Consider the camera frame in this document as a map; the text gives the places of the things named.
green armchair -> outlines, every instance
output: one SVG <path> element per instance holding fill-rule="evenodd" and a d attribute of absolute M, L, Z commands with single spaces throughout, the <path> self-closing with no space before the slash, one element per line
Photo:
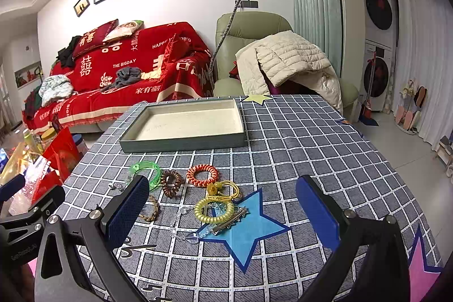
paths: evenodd
<path fill-rule="evenodd" d="M 216 44 L 220 42 L 230 16 L 231 13 L 227 13 L 217 20 Z M 236 13 L 230 31 L 217 53 L 214 67 L 217 74 L 214 96 L 244 95 L 240 81 L 229 77 L 229 72 L 234 67 L 236 53 L 255 40 L 287 30 L 293 30 L 291 25 L 286 19 L 275 13 L 252 11 Z M 359 92 L 353 84 L 341 78 L 339 80 L 344 116 L 348 119 Z"/>

table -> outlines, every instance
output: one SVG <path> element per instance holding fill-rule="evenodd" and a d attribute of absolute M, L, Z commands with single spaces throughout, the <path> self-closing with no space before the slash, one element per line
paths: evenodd
<path fill-rule="evenodd" d="M 194 205 L 204 197 L 204 189 L 185 184 L 180 196 L 168 199 L 156 188 L 159 216 L 151 224 L 138 219 L 129 234 L 129 246 L 154 243 L 157 247 L 134 250 L 129 258 L 121 258 L 121 250 L 115 250 L 124 270 L 150 300 L 161 296 L 199 302 L 296 301 L 330 255 L 295 197 L 295 181 L 303 174 L 315 178 L 343 209 L 371 219 L 393 214 L 407 254 L 420 225 L 428 265 L 442 266 L 428 222 L 402 178 L 353 126 L 341 123 L 343 117 L 321 97 L 274 96 L 262 106 L 244 97 L 236 101 L 246 125 L 247 147 L 169 153 L 123 153 L 118 140 L 148 103 L 132 106 L 93 144 L 66 180 L 66 200 L 57 213 L 74 219 L 85 217 L 97 204 L 105 206 L 119 193 L 108 184 L 122 183 L 128 168 L 140 160 L 157 162 L 183 176 L 192 165 L 209 163 L 223 179 L 234 180 L 245 195 L 262 189 L 264 214 L 291 228 L 260 240 L 243 273 L 224 245 L 192 245 L 171 237 L 169 225 L 178 208 Z M 177 226 L 185 234 L 197 230 L 200 222 L 190 211 Z M 96 292 L 106 298 L 87 250 L 81 247 L 79 252 Z M 361 247 L 340 294 L 348 293 L 365 252 Z"/>

white tiled floor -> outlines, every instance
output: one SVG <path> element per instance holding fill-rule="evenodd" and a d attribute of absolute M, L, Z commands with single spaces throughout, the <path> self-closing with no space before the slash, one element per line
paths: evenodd
<path fill-rule="evenodd" d="M 453 184 L 445 175 L 445 164 L 434 158 L 431 145 L 407 135 L 395 126 L 392 114 L 374 113 L 379 126 L 355 123 L 386 157 L 411 189 L 430 224 L 442 260 L 453 250 Z"/>

red sofa cover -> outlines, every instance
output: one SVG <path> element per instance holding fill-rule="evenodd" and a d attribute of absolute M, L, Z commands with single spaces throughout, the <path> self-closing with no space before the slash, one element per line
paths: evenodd
<path fill-rule="evenodd" d="M 50 126 L 55 113 L 62 126 L 91 124 L 118 118 L 141 101 L 159 102 L 212 96 L 208 78 L 208 48 L 187 22 L 151 27 L 132 37 L 99 47 L 75 59 L 75 68 L 58 62 L 51 75 L 65 74 L 77 92 L 62 102 L 40 108 L 33 119 L 22 112 L 24 123 L 37 132 Z M 116 71 L 139 67 L 143 72 L 162 70 L 158 79 L 142 80 L 101 92 Z"/>

dark clothing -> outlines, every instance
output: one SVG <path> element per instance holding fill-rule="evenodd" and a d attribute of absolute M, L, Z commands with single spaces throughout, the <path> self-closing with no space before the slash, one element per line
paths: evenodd
<path fill-rule="evenodd" d="M 72 54 L 74 49 L 76 48 L 77 43 L 79 42 L 81 36 L 77 35 L 76 37 L 72 37 L 71 42 L 67 46 L 58 52 L 57 59 L 61 62 L 62 67 L 69 67 L 74 68 L 75 62 L 72 60 Z"/>
<path fill-rule="evenodd" d="M 33 119 L 35 117 L 35 113 L 41 107 L 42 98 L 38 94 L 40 88 L 41 85 L 35 88 L 25 101 L 25 109 L 23 111 L 28 119 Z"/>
<path fill-rule="evenodd" d="M 101 91 L 107 91 L 108 89 L 123 87 L 132 85 L 135 82 L 141 80 L 141 69 L 138 67 L 124 67 L 116 71 L 116 80 L 108 86 L 105 86 Z"/>

